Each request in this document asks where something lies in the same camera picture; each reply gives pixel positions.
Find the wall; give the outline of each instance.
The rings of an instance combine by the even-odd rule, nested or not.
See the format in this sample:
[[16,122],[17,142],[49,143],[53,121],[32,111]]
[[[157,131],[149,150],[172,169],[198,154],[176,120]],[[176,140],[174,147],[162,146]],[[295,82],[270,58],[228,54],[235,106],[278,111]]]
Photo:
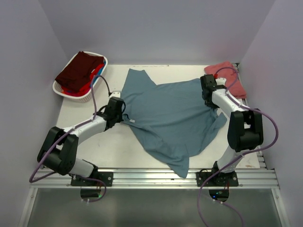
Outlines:
[[239,62],[274,0],[39,0],[68,57],[110,63]]
[[[264,155],[267,166],[276,169],[294,227],[303,221],[302,9],[301,0],[276,0],[240,63],[250,105],[270,114],[280,129],[277,144]],[[274,132],[264,123],[268,144]]]
[[17,226],[28,179],[62,100],[52,91],[66,56],[36,0],[0,3],[0,226]]

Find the blue cloth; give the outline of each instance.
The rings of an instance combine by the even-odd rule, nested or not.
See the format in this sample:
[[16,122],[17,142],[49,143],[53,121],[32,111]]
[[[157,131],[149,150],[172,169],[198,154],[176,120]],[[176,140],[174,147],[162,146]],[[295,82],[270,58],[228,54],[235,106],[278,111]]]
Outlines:
[[187,176],[189,157],[198,155],[226,123],[204,105],[200,79],[156,85],[143,71],[130,69],[121,98],[128,124],[143,148]]

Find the pink towel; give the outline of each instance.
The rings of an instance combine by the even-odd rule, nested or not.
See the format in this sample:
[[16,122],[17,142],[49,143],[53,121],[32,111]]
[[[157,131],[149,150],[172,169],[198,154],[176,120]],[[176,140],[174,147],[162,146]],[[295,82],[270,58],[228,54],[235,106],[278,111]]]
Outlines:
[[[216,65],[210,65],[204,68],[206,74],[215,74],[217,70],[223,67],[233,67],[229,61],[225,61]],[[236,78],[237,74],[231,69],[223,69],[218,72],[218,77],[226,78],[225,86],[228,87]],[[246,91],[242,87],[240,81],[237,81],[230,89],[230,93],[236,98],[246,98]]]

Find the purple cable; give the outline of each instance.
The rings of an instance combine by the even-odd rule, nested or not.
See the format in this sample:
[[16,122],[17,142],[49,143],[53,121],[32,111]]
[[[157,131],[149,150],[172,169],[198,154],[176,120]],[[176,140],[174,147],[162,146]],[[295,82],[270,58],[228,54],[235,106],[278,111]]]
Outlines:
[[[274,140],[267,146],[263,147],[263,148],[259,148],[259,149],[256,149],[256,150],[251,150],[251,151],[246,151],[243,153],[243,156],[244,155],[247,155],[247,154],[251,154],[251,153],[254,153],[254,152],[258,152],[258,151],[261,151],[261,150],[266,150],[270,147],[272,147],[276,141],[278,140],[278,137],[279,137],[279,130],[278,130],[278,126],[276,124],[276,122],[274,121],[273,118],[271,118],[268,114],[260,111],[260,110],[256,110],[256,109],[252,109],[252,108],[249,108],[248,106],[245,106],[245,105],[239,105],[227,92],[228,90],[237,82],[237,80],[239,79],[239,74],[238,74],[238,71],[235,70],[234,68],[232,67],[224,67],[224,68],[221,68],[219,69],[215,74],[217,74],[219,71],[223,70],[223,69],[231,69],[233,70],[236,74],[237,74],[237,78],[232,82],[232,84],[230,84],[226,91],[225,91],[225,94],[227,95],[227,97],[233,102],[235,103],[236,105],[238,105],[240,108],[243,108],[243,109],[246,109],[246,110],[251,110],[251,111],[255,111],[257,113],[260,113],[262,115],[264,115],[265,117],[267,117],[273,124],[274,128],[275,128],[275,131],[276,131],[276,136],[274,138]],[[202,188],[206,185],[206,183],[212,179],[214,176],[218,175],[221,171],[223,171],[224,169],[226,169],[227,167],[229,167],[230,165],[232,165],[233,163],[235,163],[236,161],[238,161],[240,158],[242,158],[242,156],[238,156],[236,157],[233,161],[231,161],[230,163],[228,163],[226,166],[224,166],[223,168],[219,169],[217,172],[215,172],[213,175],[211,175],[210,177],[208,177],[201,185],[200,189],[199,189],[199,194],[198,194],[198,198],[197,198],[197,208],[198,208],[198,213],[199,213],[199,216],[200,218],[202,219],[203,223],[207,226],[207,227],[210,227],[210,225],[206,222],[205,218],[203,217],[202,215],[202,212],[201,212],[201,209],[200,209],[200,197],[201,197],[201,192],[202,192]],[[225,206],[231,208],[232,210],[234,210],[240,217],[241,219],[241,224],[242,224],[242,227],[245,226],[245,222],[244,222],[244,218],[243,216],[231,205],[227,204],[227,203],[223,203]]]
[[[40,181],[40,180],[42,180],[42,179],[44,179],[44,178],[46,178],[46,177],[48,177],[48,176],[50,176],[50,175],[55,174],[56,172],[54,171],[54,172],[48,173],[48,174],[46,174],[46,175],[43,175],[43,176],[41,176],[41,177],[38,177],[38,178],[35,178],[35,179],[34,179],[36,173],[38,172],[39,168],[43,165],[43,162],[46,160],[47,156],[48,156],[48,155],[52,152],[52,150],[58,145],[58,143],[60,143],[67,135],[69,135],[69,134],[70,134],[72,131],[74,131],[75,129],[77,129],[77,128],[79,128],[79,127],[81,127],[81,126],[83,126],[83,125],[85,125],[85,124],[87,124],[87,123],[92,122],[92,121],[96,118],[96,116],[97,116],[97,105],[96,105],[96,100],[95,100],[95,96],[94,96],[93,81],[94,81],[96,78],[98,78],[98,77],[101,77],[101,78],[105,81],[105,83],[106,83],[106,85],[107,85],[108,93],[110,94],[109,86],[108,86],[108,83],[107,83],[107,81],[105,80],[105,78],[104,78],[103,76],[101,76],[101,75],[95,75],[95,76],[93,77],[92,81],[91,81],[91,84],[90,84],[90,86],[91,86],[91,94],[92,94],[92,99],[93,99],[94,109],[95,109],[95,112],[94,112],[94,115],[93,115],[92,120],[87,120],[87,121],[84,121],[84,122],[82,122],[82,123],[77,124],[74,128],[71,128],[70,130],[68,130],[68,131],[67,131],[66,133],[64,133],[59,139],[57,139],[55,143],[53,143],[53,145],[48,149],[48,151],[44,154],[44,156],[42,157],[42,159],[41,159],[40,162],[38,163],[38,166],[36,167],[36,169],[35,169],[35,170],[33,171],[33,173],[31,174],[31,176],[30,176],[30,178],[29,178],[29,182],[30,182],[30,183],[35,183],[35,182]],[[82,177],[82,176],[79,176],[79,177],[81,177],[81,178],[83,178],[83,179],[90,180],[90,181],[97,181],[97,182],[100,182],[100,183],[103,184],[103,186],[104,186],[104,193],[103,193],[102,197],[100,197],[100,198],[98,198],[98,199],[96,199],[96,200],[89,201],[89,202],[95,202],[95,201],[98,201],[98,200],[100,200],[101,198],[103,198],[103,196],[104,196],[105,193],[106,193],[106,185],[104,184],[103,181],[98,180],[98,179],[85,178],[85,177]]]

